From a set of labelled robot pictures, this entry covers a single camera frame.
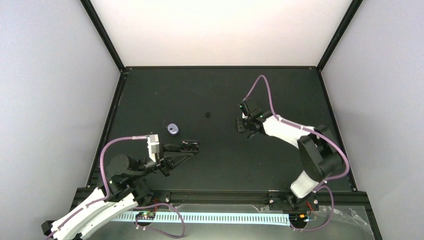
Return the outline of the black charging case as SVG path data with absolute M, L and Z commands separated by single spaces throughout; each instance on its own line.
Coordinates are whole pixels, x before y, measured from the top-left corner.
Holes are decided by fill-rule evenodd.
M 200 152 L 200 143 L 196 140 L 183 140 L 179 144 L 180 152 L 198 154 Z

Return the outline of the lavender earbud charging case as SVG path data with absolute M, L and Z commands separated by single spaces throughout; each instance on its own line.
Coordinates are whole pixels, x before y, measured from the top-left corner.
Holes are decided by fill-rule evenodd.
M 170 135 L 176 136 L 179 134 L 179 127 L 175 123 L 170 123 L 167 125 L 167 130 Z

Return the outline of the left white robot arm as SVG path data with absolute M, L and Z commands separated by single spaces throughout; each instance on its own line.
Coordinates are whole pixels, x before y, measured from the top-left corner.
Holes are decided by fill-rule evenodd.
M 133 159 L 124 154 L 114 156 L 105 165 L 107 149 L 121 141 L 146 140 L 148 156 Z M 161 144 L 156 135 L 119 137 L 108 142 L 100 153 L 100 178 L 91 194 L 58 220 L 47 220 L 43 234 L 53 240 L 86 240 L 118 215 L 133 209 L 152 209 L 154 192 L 145 177 L 156 172 L 169 176 L 170 171 L 200 151 L 196 140 L 179 144 Z

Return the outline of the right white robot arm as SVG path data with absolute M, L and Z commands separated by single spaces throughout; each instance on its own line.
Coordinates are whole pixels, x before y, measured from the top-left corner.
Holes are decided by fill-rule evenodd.
M 290 209 L 299 209 L 308 194 L 344 166 L 344 160 L 327 127 L 296 125 L 279 115 L 273 115 L 271 111 L 263 111 L 251 99 L 241 101 L 238 107 L 241 110 L 241 116 L 236 118 L 239 133 L 248 132 L 249 138 L 260 133 L 298 149 L 303 170 L 284 196 L 285 204 Z

